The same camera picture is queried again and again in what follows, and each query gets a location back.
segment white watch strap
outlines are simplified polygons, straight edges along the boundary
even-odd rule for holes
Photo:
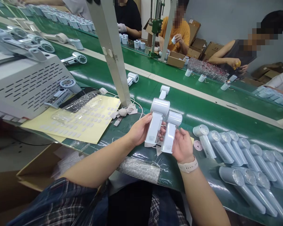
[[[198,162],[196,158],[193,162],[190,162],[190,163],[185,163],[185,164],[177,163],[177,164],[178,164],[179,169],[185,173],[190,173],[198,168]]]

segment green machine part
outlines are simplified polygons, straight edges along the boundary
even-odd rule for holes
[[[159,34],[161,31],[161,25],[162,25],[163,20],[162,19],[154,19],[152,21],[152,33],[153,34]],[[156,53],[154,52],[149,52],[150,57],[155,57]]]

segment white cable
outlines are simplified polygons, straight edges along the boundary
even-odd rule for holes
[[[113,93],[111,93],[111,92],[107,92],[107,93],[114,95],[114,97],[118,97],[118,95],[115,95],[115,94],[113,94]],[[133,98],[133,99],[130,99],[130,100],[132,100],[133,103],[137,103],[137,102],[135,101],[135,98],[134,98],[134,97],[132,97],[132,98]],[[141,116],[139,117],[139,119],[141,119],[141,118],[142,118],[142,114],[144,113],[144,109],[142,108],[142,106],[141,106],[139,103],[137,103],[137,104],[138,104],[138,106],[141,108]]]
[[[143,108],[141,107],[141,105],[139,103],[137,103],[137,104],[141,108],[141,116],[139,117],[139,119],[141,119],[142,118],[142,114],[144,113],[144,110],[143,110]]]
[[[115,95],[115,94],[113,94],[113,93],[111,93],[111,92],[107,92],[107,93],[112,94],[114,97],[116,97],[116,95]]]

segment white glove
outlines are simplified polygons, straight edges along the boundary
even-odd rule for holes
[[[119,29],[119,33],[125,33],[127,32],[127,28],[125,24],[117,24],[117,27]]]

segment pink round part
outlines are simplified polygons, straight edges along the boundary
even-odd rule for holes
[[[199,140],[195,140],[193,145],[194,145],[194,148],[195,148],[197,151],[202,151],[202,150],[203,150],[203,147],[202,147],[202,145],[201,145],[201,143],[200,143]]]

